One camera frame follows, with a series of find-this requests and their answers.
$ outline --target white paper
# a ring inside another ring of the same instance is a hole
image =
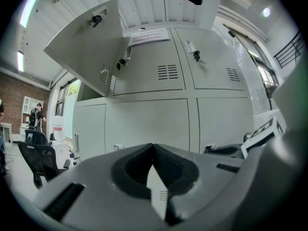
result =
[[[169,39],[169,35],[166,28],[141,31],[138,33],[133,33],[130,36],[128,46],[144,44],[154,41],[167,40],[167,39]]]

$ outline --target cabinet door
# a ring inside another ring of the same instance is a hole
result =
[[[105,154],[105,112],[105,104],[74,108],[74,152],[81,160]]]
[[[216,32],[188,28],[176,28],[176,31],[184,47],[196,89],[246,89],[236,50],[228,47]],[[200,52],[198,62],[189,52],[186,46],[188,42]]]
[[[106,110],[106,152],[114,145],[125,148],[162,143],[189,150],[187,100],[113,103]]]
[[[254,116],[248,98],[198,98],[200,153],[206,145],[243,143],[244,134],[254,130]]]
[[[132,47],[128,65],[117,73],[114,95],[185,89],[177,48],[167,32],[170,40]]]
[[[107,13],[96,27],[93,15]],[[67,24],[44,51],[87,86],[107,96],[110,76],[121,43],[122,28],[116,0],[98,5]]]

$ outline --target brick wall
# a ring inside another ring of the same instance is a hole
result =
[[[22,109],[24,97],[30,97],[44,101],[44,116],[47,116],[48,100],[50,92],[29,83],[23,82],[12,76],[0,72],[0,99],[4,105],[4,121],[12,123],[13,134],[20,134]],[[23,114],[25,123],[27,114]],[[46,122],[42,121],[42,130],[46,134]]]

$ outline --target window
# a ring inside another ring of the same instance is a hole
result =
[[[56,106],[56,116],[63,116],[65,98],[69,95],[77,93],[80,80],[72,79],[60,88]]]
[[[263,81],[264,88],[266,90],[267,97],[269,99],[269,104],[271,107],[271,94],[278,87],[278,81],[275,75],[275,72],[272,70],[270,63],[265,56],[264,52],[258,46],[256,42],[251,40],[248,36],[245,36],[231,28],[228,28],[238,41],[246,48],[250,57],[254,61],[260,77]]]

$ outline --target ceiling light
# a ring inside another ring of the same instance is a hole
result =
[[[17,62],[19,71],[24,71],[24,54],[21,51],[17,52]]]
[[[21,15],[20,22],[19,22],[24,27],[27,26],[28,19],[30,17],[30,14],[31,14],[31,11],[32,11],[32,8],[33,8],[35,2],[36,2],[36,0],[27,0],[27,2],[26,2],[26,5],[24,7],[24,10],[23,10],[23,13]]]
[[[263,10],[263,16],[264,17],[268,17],[270,15],[270,9],[269,8],[265,8],[264,10]]]

